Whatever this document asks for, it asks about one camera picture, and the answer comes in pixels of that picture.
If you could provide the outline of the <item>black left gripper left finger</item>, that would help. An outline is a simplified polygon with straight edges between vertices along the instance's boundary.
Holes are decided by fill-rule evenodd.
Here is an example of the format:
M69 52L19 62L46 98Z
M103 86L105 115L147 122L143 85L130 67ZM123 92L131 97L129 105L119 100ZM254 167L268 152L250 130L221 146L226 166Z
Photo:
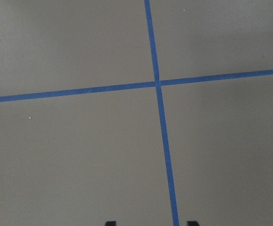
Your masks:
M105 226L116 226L116 221L107 221Z

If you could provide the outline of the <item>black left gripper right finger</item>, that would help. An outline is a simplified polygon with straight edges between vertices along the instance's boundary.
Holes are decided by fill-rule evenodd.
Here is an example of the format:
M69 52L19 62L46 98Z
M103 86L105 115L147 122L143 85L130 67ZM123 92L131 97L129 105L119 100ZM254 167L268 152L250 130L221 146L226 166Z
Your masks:
M187 226L199 226L198 221L187 221Z

